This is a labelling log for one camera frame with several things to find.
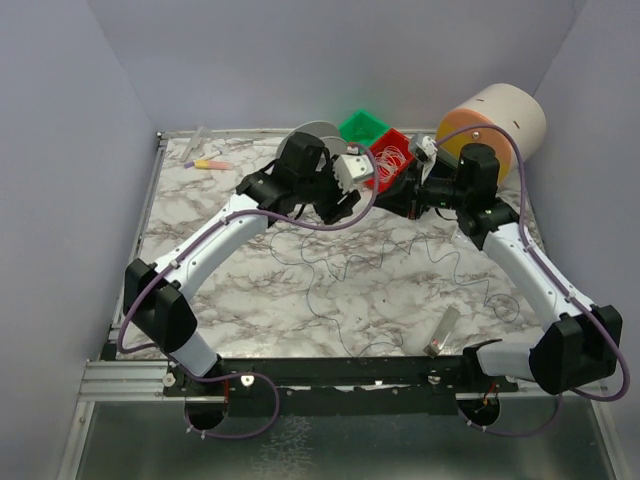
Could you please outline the grey plastic cable spool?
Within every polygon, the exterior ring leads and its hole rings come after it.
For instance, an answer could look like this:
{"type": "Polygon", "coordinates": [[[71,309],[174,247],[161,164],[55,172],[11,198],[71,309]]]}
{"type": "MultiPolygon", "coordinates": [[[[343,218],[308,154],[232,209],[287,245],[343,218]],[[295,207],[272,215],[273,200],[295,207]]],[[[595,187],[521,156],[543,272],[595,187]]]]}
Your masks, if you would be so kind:
{"type": "Polygon", "coordinates": [[[276,158],[281,156],[286,142],[299,132],[321,140],[332,156],[342,155],[347,152],[348,144],[341,136],[339,128],[331,122],[315,120],[304,123],[293,129],[278,145],[275,155],[276,158]]]}

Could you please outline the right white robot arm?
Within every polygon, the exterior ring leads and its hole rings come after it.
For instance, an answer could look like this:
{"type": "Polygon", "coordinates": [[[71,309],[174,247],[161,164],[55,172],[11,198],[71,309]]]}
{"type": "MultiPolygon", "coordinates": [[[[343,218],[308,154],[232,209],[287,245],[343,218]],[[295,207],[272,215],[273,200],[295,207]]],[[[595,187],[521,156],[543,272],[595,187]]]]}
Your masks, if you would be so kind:
{"type": "Polygon", "coordinates": [[[462,233],[493,260],[535,312],[543,336],[533,346],[493,340],[465,349],[481,374],[537,383],[557,395],[614,374],[622,318],[598,306],[560,274],[532,240],[513,207],[497,194],[499,162],[484,144],[463,147],[448,175],[429,144],[376,199],[376,206],[416,220],[430,208],[455,212],[462,233]]]}

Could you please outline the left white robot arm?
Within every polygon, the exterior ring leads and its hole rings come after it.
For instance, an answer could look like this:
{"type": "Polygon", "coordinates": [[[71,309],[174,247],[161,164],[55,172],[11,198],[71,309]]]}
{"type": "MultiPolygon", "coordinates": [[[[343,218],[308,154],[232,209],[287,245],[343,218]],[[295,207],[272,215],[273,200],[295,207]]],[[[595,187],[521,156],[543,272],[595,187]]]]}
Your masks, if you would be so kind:
{"type": "Polygon", "coordinates": [[[124,322],[134,324],[163,353],[196,377],[209,375],[219,356],[197,330],[190,300],[240,246],[297,206],[312,206],[319,228],[337,230],[360,199],[357,186],[372,177],[362,148],[333,154],[325,142],[297,132],[265,167],[245,176],[221,210],[181,245],[151,263],[125,271],[124,322]]]}

